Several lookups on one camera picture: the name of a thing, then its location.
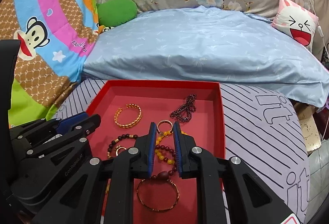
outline light blue fabric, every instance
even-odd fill
[[[301,44],[264,21],[203,6],[141,13],[101,34],[83,70],[100,79],[254,85],[317,107],[329,93],[329,73]]]

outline pink bunny pillow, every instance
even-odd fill
[[[280,0],[271,26],[292,37],[310,52],[319,18],[291,0]]]

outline ring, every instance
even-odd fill
[[[161,124],[164,124],[164,123],[167,123],[171,126],[171,129],[170,129],[170,133],[173,133],[173,124],[169,121],[169,120],[162,120],[159,122],[159,124],[157,124],[157,133],[160,134],[160,135],[163,135],[163,132],[159,130],[159,126]]]
[[[174,203],[171,207],[166,208],[166,209],[155,209],[155,208],[151,208],[151,207],[147,206],[147,205],[143,202],[143,200],[139,197],[139,187],[140,187],[141,184],[142,184],[144,181],[146,181],[146,180],[147,180],[147,179],[142,180],[142,181],[138,184],[138,186],[137,186],[136,193],[137,193],[137,197],[138,197],[140,203],[141,203],[143,206],[147,207],[148,209],[150,209],[150,210],[152,210],[152,211],[154,211],[154,212],[165,212],[165,211],[168,211],[168,210],[170,210],[170,209],[173,209],[174,206],[178,203],[178,200],[179,200],[179,197],[180,197],[179,190],[178,190],[176,184],[173,183],[171,180],[166,180],[167,183],[169,183],[169,184],[171,184],[172,186],[175,187],[175,190],[176,190],[176,201],[175,201],[175,203]]]
[[[139,110],[139,114],[138,114],[138,117],[136,118],[136,120],[135,121],[133,121],[133,122],[131,122],[131,123],[129,123],[129,124],[125,124],[125,125],[123,125],[123,124],[119,124],[118,123],[118,116],[119,116],[119,114],[122,112],[122,108],[120,107],[117,111],[116,111],[116,113],[114,114],[114,122],[120,127],[120,128],[123,128],[123,129],[129,129],[129,128],[132,128],[132,127],[134,127],[134,126],[136,126],[138,123],[139,123],[139,121],[141,120],[141,118],[142,118],[142,110],[140,109],[140,107],[137,105],[137,104],[131,104],[131,103],[129,103],[129,104],[126,104],[126,107],[127,108],[136,108],[136,109],[138,109]]]
[[[122,147],[121,145],[116,146],[116,156],[118,156],[118,151],[119,151],[120,149],[125,149],[125,150],[126,150],[127,148]]]

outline colorful blanket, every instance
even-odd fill
[[[95,0],[2,0],[0,39],[19,39],[9,125],[50,119],[98,35]]]

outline red tray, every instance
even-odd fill
[[[97,113],[102,119],[100,127],[88,137],[93,156],[105,160],[108,144],[119,135],[145,135],[151,122],[173,122],[169,114],[185,103],[185,98],[192,93],[197,95],[196,112],[190,122],[180,124],[181,130],[193,136],[198,146],[212,152],[216,157],[225,158],[224,115],[219,83],[151,80],[110,80],[103,86],[87,109],[89,115]],[[114,123],[114,114],[119,107],[123,108],[118,118],[119,123],[130,123],[138,115],[136,109],[126,108],[125,105],[129,103],[139,105],[143,117],[135,127],[122,129]],[[169,128],[166,124],[160,127],[162,131]],[[134,145],[134,140],[125,139],[118,144],[128,148]],[[174,148],[171,137],[164,137],[160,144]],[[153,174],[171,168],[172,166],[155,156]],[[164,213],[150,211],[139,202],[136,188],[140,180],[135,180],[134,224],[197,223],[196,181],[182,180],[177,174],[171,180],[179,189],[180,199],[172,210]],[[175,201],[176,192],[168,184],[149,183],[142,186],[142,199],[153,208],[170,207]]]

